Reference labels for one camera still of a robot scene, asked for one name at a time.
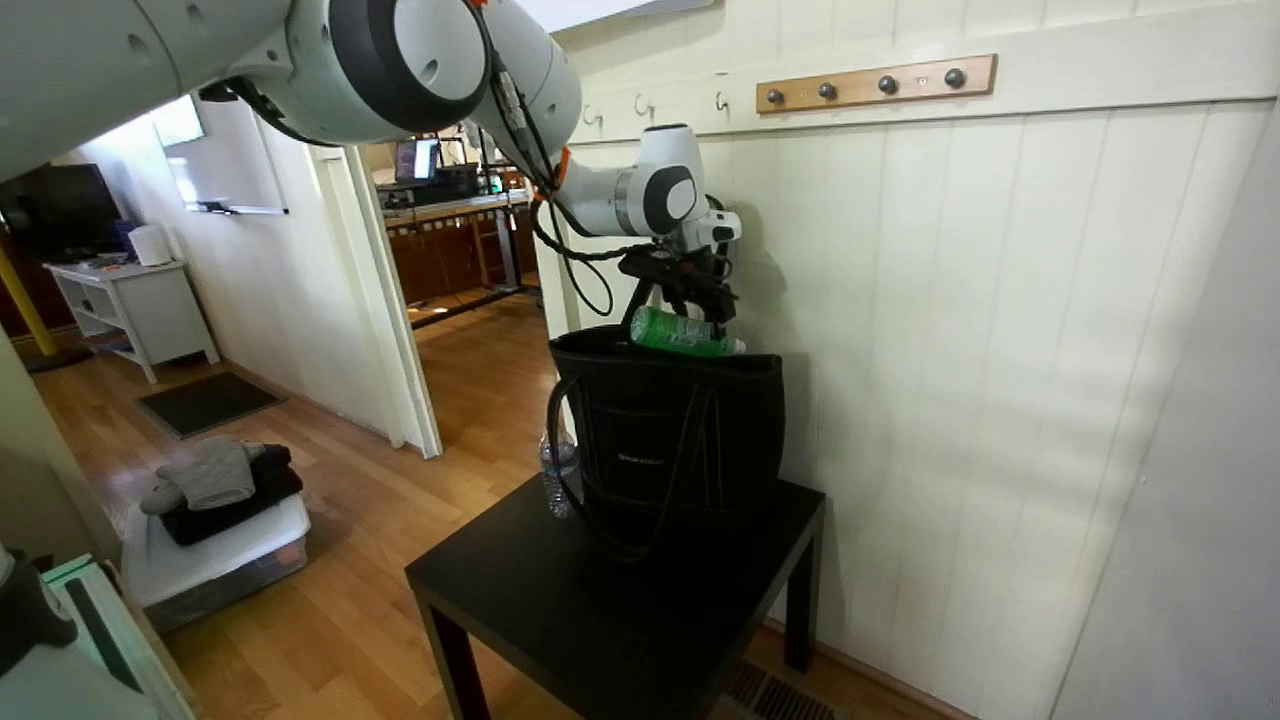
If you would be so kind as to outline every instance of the green object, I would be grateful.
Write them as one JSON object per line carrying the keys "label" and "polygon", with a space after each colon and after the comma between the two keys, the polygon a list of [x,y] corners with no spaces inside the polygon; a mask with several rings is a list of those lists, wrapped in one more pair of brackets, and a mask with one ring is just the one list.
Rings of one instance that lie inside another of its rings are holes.
{"label": "green object", "polygon": [[660,308],[639,308],[631,328],[631,345],[654,346],[654,352],[679,352],[679,357],[737,357],[745,352],[745,339],[737,335],[714,335],[713,322],[660,310]]}

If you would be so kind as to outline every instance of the baseboard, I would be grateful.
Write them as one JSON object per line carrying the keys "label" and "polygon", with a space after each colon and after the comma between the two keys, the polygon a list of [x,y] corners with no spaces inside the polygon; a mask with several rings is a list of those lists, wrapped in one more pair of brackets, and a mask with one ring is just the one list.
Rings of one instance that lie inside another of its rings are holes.
{"label": "baseboard", "polygon": [[[764,631],[782,639],[782,622],[773,618],[773,616],[764,618]],[[870,682],[881,682],[881,686],[887,686],[887,690],[895,690],[895,695],[902,695],[902,700],[913,700],[913,702],[918,702],[927,712],[939,712],[949,720],[977,720],[971,712],[965,712],[965,706],[957,706],[957,702],[949,702],[949,700],[939,700],[939,695],[930,695],[930,690],[922,690],[914,682],[902,682],[902,678],[887,676],[874,665],[862,665],[862,658],[857,658],[849,651],[835,651],[832,643],[817,643],[817,654],[829,658],[829,665],[838,665],[838,669],[849,669],[849,672],[857,672],[857,676],[862,676],[862,678],[870,678]]]}

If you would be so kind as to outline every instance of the white wall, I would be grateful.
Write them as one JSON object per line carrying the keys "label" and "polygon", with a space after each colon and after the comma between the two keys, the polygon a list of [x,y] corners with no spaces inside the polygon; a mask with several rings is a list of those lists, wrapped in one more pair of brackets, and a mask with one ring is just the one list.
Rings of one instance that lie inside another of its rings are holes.
{"label": "white wall", "polygon": [[1263,131],[1058,720],[1280,712],[1280,117]]}
{"label": "white wall", "polygon": [[0,409],[0,545],[60,560],[81,552],[110,560],[121,538],[3,333]]}
{"label": "white wall", "polygon": [[393,445],[439,451],[425,378],[405,315],[385,302],[398,295],[381,242],[376,217],[345,152],[305,148],[261,127],[248,108],[206,121],[221,137],[265,137],[287,217],[196,217],[181,204],[149,121],[131,121],[81,148],[101,165],[137,219],[169,222],[190,267],[196,295],[221,352]]}
{"label": "white wall", "polygon": [[[737,328],[788,352],[782,469],[832,500],[818,639],[979,715],[1053,706],[1269,125],[1272,102],[1240,98],[1254,87],[1203,96],[1155,56],[1272,40],[1184,42],[1165,27],[1234,15],[1165,15],[1179,6],[1191,0],[731,0],[562,35],[588,117],[603,117],[574,154],[627,165],[631,98],[654,121],[691,108],[708,185],[748,219]],[[1134,49],[1133,67],[1053,70],[1048,49],[1089,56],[1092,35]],[[773,64],[838,70],[849,56],[874,67],[985,42],[1013,49],[986,102],[713,110],[714,85],[739,98],[737,76]],[[1269,56],[1227,60],[1274,90]],[[1092,90],[1112,70],[1133,96]],[[1153,87],[1170,102],[1138,108]]]}

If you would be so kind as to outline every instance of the countertop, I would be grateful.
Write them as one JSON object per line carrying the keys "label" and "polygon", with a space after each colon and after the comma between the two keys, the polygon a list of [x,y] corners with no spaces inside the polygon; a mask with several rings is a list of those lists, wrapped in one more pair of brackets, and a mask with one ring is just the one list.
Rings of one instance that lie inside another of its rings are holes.
{"label": "countertop", "polygon": [[176,270],[182,267],[181,259],[169,263],[45,263],[53,276],[68,276],[81,282],[108,282],[108,278],[127,278],[127,276],[157,276],[157,270]]}
{"label": "countertop", "polygon": [[445,204],[385,206],[385,222],[398,228],[398,222],[466,217],[466,213],[494,213],[494,206],[518,206],[518,204],[526,204],[526,190],[465,194],[465,198],[445,198]]}

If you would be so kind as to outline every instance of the black bag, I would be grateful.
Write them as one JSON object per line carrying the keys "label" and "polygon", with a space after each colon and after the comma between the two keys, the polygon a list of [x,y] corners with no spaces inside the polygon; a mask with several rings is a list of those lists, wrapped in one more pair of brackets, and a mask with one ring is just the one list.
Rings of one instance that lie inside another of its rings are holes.
{"label": "black bag", "polygon": [[764,509],[782,451],[778,357],[649,352],[624,328],[567,333],[552,357],[547,440],[567,401],[584,494],[562,494],[609,555],[644,560],[666,522],[737,532]]}

